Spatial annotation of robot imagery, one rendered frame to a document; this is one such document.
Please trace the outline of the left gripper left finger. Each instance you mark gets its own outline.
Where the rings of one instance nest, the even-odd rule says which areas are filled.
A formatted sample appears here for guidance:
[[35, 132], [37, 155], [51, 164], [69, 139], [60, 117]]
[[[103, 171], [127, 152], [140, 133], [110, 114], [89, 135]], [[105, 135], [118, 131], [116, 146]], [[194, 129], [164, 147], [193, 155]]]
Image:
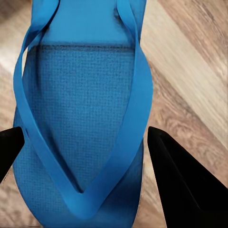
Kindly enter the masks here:
[[20, 126], [0, 132], [0, 183], [25, 144]]

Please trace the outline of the sandal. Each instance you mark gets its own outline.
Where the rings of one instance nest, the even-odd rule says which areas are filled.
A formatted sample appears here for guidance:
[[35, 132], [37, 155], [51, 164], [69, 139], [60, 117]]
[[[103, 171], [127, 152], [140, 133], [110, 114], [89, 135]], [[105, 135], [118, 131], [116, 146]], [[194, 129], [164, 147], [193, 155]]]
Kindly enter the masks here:
[[12, 166], [44, 228], [133, 226], [153, 95], [146, 2], [32, 0], [13, 74], [25, 144]]

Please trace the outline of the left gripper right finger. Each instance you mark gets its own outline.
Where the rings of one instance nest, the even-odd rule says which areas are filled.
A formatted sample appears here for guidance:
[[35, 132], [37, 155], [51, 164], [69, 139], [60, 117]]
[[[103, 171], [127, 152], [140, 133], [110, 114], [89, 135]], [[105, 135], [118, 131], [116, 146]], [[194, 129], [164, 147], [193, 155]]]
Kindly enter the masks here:
[[228, 188], [167, 132], [147, 133], [167, 228], [228, 228]]

